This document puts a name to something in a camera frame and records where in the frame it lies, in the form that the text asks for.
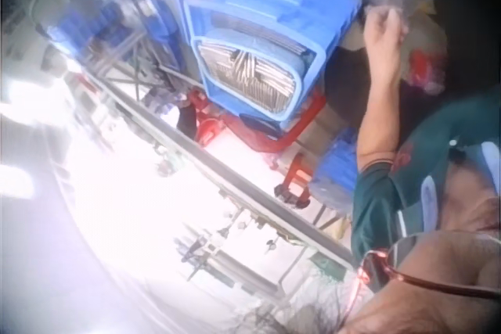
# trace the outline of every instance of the person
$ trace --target person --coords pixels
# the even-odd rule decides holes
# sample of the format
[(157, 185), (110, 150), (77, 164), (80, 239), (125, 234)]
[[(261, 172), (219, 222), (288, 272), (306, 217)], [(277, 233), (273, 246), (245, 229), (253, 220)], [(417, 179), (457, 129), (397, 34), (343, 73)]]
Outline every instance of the person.
[(159, 115), (186, 137), (195, 140), (196, 107), (180, 92), (172, 93), (167, 88), (153, 87), (142, 99), (144, 105)]
[[(441, 22), (452, 23), (451, 17)], [(308, 332), (501, 332), (499, 73), (493, 75), (492, 67), (485, 62), (469, 64), (481, 59), (480, 51), (468, 52), (460, 41), (475, 42), (477, 48), (481, 39), (485, 40), (485, 36), (471, 37), (482, 34), (478, 25), (473, 33), (456, 33), (449, 38), (451, 59), (446, 80), (462, 81), (460, 86), (465, 89), (469, 81), (470, 86), (478, 84), (483, 89), (451, 99), (422, 120), (401, 143), (398, 86), (405, 32), (398, 10), (376, 7), (369, 11), (364, 39), (370, 88), (357, 145), (359, 179), (351, 250), (357, 265), (363, 266), (360, 278), (375, 294), (351, 314), (336, 312), (339, 314), (327, 315), (326, 319), (326, 312), (336, 307), (317, 307), (317, 316), (322, 319), (314, 320)], [(372, 255), (386, 254), (417, 234), (423, 241), (405, 252), (397, 278), (389, 278), (383, 264), (367, 262)], [(489, 246), (473, 246), (485, 241)], [(403, 275), (433, 282), (432, 287), (405, 282)], [(474, 293), (453, 294), (443, 286)], [(485, 290), (491, 292), (488, 297), (478, 295)], [(273, 322), (260, 332), (303, 331)]]

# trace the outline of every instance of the blue basket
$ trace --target blue basket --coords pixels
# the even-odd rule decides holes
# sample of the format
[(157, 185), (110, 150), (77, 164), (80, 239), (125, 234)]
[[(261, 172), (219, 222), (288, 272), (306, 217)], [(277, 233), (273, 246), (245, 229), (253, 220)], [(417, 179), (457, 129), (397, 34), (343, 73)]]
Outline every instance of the blue basket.
[[(360, 0), (185, 0), (191, 45), (199, 61), (209, 98), (236, 115), (248, 113), (250, 106), (262, 117), (279, 122), (289, 120), (312, 90), (326, 61), (356, 17), (360, 4)], [(257, 38), (279, 41), (289, 47), (292, 44), (292, 49), (296, 50), (300, 47), (298, 51), (302, 52), (297, 54), (305, 60), (303, 74), (289, 66), (288, 62), (277, 62), (276, 56), (239, 45), (239, 41), (222, 41), (225, 45), (254, 53), (280, 65), (297, 79), (292, 100), (285, 110), (272, 113), (263, 109), (209, 75), (197, 45), (212, 30), (220, 28), (214, 25), (214, 15), (226, 20), (229, 29), (243, 28), (245, 34)], [(218, 97), (212, 98), (210, 93), (214, 90), (209, 87), (214, 85), (226, 93), (218, 92)], [(230, 100), (230, 97), (236, 97), (239, 101)]]
[(308, 183), (310, 193), (317, 200), (346, 214), (351, 213), (358, 177), (356, 141), (354, 129), (342, 131), (323, 156)]
[(162, 63), (172, 69), (183, 71), (186, 67), (180, 47), (178, 24), (164, 0), (150, 0), (156, 14), (144, 19), (151, 39), (162, 44)]

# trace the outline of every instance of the metal pipe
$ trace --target metal pipe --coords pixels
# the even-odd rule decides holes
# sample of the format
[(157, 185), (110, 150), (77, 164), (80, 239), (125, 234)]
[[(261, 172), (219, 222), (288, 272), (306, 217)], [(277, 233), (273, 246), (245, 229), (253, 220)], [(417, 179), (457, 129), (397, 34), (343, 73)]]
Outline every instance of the metal pipe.
[(92, 73), (89, 78), (134, 115), (136, 121), (158, 142), (166, 147), (174, 147), (193, 162), (199, 170), (217, 186), (224, 186), (236, 199), (242, 200), (253, 211), (258, 212), (270, 222), (276, 223), (301, 241), (316, 248), (320, 253), (342, 264), (349, 270), (356, 267), (355, 260), (348, 248), (320, 232), (313, 224), (288, 210), (270, 195), (251, 184), (232, 168), (201, 149), (195, 142), (181, 132), (154, 116), (134, 99), (128, 97), (109, 81), (99, 79)]

